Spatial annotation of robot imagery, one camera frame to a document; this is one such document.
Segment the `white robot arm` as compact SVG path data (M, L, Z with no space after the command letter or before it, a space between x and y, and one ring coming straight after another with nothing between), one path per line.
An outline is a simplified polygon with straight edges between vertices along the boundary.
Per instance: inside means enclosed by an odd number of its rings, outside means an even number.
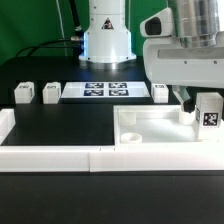
M187 103L186 88L224 89L224 0L166 0L140 24L147 78L166 84ZM133 61L124 0L89 0L90 25L80 63L115 69Z

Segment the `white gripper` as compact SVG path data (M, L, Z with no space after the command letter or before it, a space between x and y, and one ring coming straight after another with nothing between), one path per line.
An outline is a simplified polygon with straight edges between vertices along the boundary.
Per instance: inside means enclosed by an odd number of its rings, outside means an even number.
M140 24L147 78L172 85L183 112L195 102L186 86L224 88L224 0L166 0Z

